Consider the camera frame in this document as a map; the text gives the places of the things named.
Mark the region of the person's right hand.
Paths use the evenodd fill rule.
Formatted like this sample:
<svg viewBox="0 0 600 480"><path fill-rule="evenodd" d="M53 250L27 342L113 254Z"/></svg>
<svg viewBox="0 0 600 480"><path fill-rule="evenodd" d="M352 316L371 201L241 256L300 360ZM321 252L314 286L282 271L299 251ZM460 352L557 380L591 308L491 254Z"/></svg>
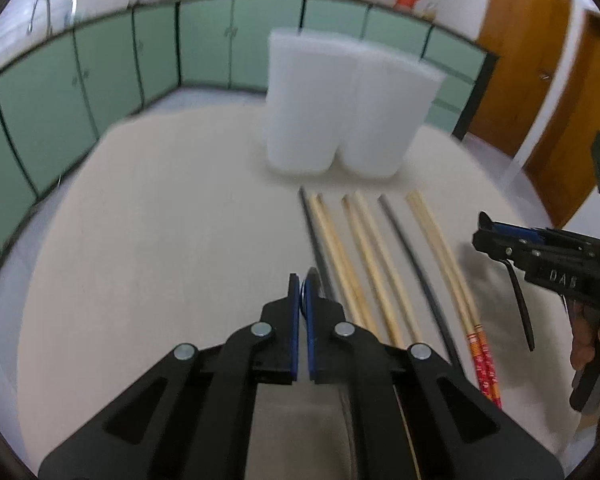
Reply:
<svg viewBox="0 0 600 480"><path fill-rule="evenodd" d="M594 359L594 346L596 340L600 341L600 328L594 330L583 315L582 304L577 301L570 300L568 310L572 333L570 363L574 370L582 370L586 364Z"/></svg>

